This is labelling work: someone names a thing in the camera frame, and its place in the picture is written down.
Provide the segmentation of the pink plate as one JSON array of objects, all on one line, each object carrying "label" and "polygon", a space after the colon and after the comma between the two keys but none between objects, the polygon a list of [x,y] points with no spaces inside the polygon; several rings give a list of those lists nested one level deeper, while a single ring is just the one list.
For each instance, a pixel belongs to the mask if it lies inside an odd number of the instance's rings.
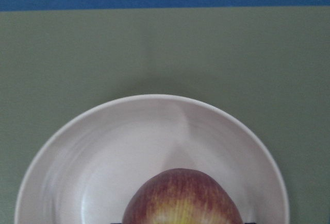
[{"label": "pink plate", "polygon": [[244,222],[289,223],[271,154],[243,123],[201,101],[137,95],[97,106],[41,148],[22,181],[15,223],[120,223],[138,188],[171,168],[213,177]]}]

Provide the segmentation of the red yellow apple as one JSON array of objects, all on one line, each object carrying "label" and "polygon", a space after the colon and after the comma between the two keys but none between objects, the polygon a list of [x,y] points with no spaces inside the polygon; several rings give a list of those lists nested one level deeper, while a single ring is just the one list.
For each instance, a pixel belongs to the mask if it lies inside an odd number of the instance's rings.
[{"label": "red yellow apple", "polygon": [[123,223],[242,223],[222,186],[193,169],[166,170],[146,181],[127,205]]}]

